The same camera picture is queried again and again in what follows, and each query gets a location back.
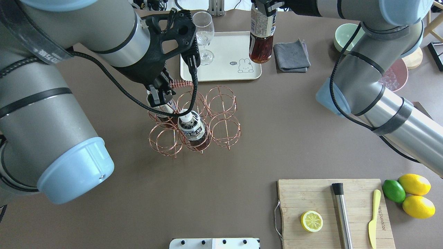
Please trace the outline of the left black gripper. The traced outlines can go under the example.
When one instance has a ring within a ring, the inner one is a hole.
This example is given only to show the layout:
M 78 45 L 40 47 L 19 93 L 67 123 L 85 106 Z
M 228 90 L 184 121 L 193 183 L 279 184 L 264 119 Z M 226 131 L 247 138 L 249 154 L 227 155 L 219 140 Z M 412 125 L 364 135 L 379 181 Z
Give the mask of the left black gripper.
M 144 85 L 148 90 L 153 85 L 155 89 L 148 91 L 148 104 L 151 108 L 166 104 L 166 96 L 174 96 L 175 91 L 171 86 L 167 76 L 166 60 L 153 61 L 151 58 L 141 58 L 138 62 L 130 66 L 116 67 L 119 73 L 126 76 L 133 82 Z

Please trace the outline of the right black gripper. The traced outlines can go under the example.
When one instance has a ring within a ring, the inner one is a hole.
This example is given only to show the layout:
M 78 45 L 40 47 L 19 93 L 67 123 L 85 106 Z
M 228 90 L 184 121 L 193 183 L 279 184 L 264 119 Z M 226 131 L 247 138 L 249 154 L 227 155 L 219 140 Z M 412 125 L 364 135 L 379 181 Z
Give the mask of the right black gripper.
M 253 0 L 253 5 L 266 16 L 274 15 L 278 9 L 287 8 L 285 0 Z

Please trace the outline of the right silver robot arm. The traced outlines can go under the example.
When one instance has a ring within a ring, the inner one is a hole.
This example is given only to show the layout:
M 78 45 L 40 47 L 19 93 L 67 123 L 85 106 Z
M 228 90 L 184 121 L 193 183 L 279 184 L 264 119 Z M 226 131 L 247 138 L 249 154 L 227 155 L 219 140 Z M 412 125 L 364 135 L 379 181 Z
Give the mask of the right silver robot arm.
M 442 126 L 407 99 L 379 84 L 399 58 L 421 44 L 433 0 L 255 0 L 270 16 L 277 8 L 297 15 L 359 21 L 364 35 L 337 65 L 331 83 L 339 89 L 349 112 L 381 138 L 442 176 Z

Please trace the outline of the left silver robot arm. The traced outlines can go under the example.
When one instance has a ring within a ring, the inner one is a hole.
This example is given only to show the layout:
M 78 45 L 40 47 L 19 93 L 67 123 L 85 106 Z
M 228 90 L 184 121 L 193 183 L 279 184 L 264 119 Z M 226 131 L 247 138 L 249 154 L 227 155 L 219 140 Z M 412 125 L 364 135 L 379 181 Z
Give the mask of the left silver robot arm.
M 106 150 L 56 68 L 82 44 L 154 90 L 161 31 L 126 0 L 1 1 L 1 207 L 43 193 L 74 200 L 114 171 Z

